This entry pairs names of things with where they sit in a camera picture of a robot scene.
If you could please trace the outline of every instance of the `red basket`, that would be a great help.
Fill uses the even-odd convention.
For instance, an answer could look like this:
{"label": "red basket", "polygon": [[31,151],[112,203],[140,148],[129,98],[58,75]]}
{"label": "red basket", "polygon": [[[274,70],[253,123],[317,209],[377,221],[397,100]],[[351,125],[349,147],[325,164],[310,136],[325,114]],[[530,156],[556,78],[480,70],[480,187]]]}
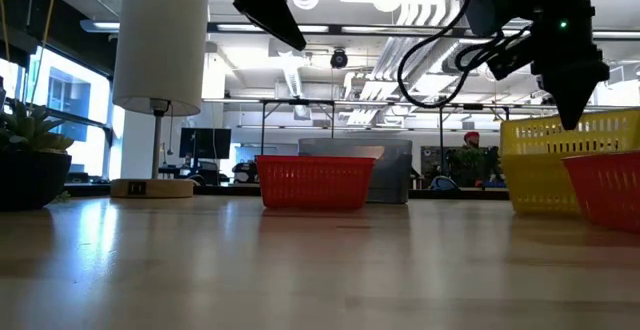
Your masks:
{"label": "red basket", "polygon": [[374,162],[371,158],[258,156],[262,200],[269,208],[361,208]]}
{"label": "red basket", "polygon": [[640,152],[571,157],[564,164],[589,221],[640,233]]}

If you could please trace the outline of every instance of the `computer monitor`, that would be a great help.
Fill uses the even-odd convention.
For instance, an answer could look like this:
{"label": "computer monitor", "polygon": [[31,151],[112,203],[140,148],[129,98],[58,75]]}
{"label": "computer monitor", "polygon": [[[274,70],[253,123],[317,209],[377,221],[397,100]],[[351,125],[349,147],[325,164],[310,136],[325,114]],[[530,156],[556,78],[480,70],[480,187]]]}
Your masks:
{"label": "computer monitor", "polygon": [[180,157],[190,154],[199,159],[228,159],[231,148],[230,129],[182,128]]}

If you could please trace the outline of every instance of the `wooden lamp base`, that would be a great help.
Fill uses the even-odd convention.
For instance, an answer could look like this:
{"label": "wooden lamp base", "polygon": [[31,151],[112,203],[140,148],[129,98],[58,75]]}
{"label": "wooden lamp base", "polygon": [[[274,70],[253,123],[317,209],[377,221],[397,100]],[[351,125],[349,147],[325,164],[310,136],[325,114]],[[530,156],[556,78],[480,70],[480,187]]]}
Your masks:
{"label": "wooden lamp base", "polygon": [[193,197],[193,181],[174,179],[119,179],[111,182],[111,197],[176,199]]}

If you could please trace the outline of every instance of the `table surface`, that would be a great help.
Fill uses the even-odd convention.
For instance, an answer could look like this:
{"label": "table surface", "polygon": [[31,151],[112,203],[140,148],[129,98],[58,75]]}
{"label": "table surface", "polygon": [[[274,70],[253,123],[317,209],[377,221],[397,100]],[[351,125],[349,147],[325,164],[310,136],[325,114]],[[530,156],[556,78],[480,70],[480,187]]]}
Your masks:
{"label": "table surface", "polygon": [[640,236],[508,202],[0,213],[2,329],[637,329]]}

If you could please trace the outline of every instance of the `yellow basket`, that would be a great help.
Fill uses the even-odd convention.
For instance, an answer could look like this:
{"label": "yellow basket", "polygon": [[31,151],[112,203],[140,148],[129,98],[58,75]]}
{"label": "yellow basket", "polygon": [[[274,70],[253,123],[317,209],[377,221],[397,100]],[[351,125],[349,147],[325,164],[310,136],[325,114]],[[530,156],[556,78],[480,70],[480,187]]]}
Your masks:
{"label": "yellow basket", "polygon": [[566,131],[558,116],[505,121],[502,155],[585,154],[640,149],[640,109],[587,113]]}
{"label": "yellow basket", "polygon": [[506,121],[502,167],[518,213],[579,215],[563,158],[640,149],[640,109],[588,113],[566,131],[557,116]]}

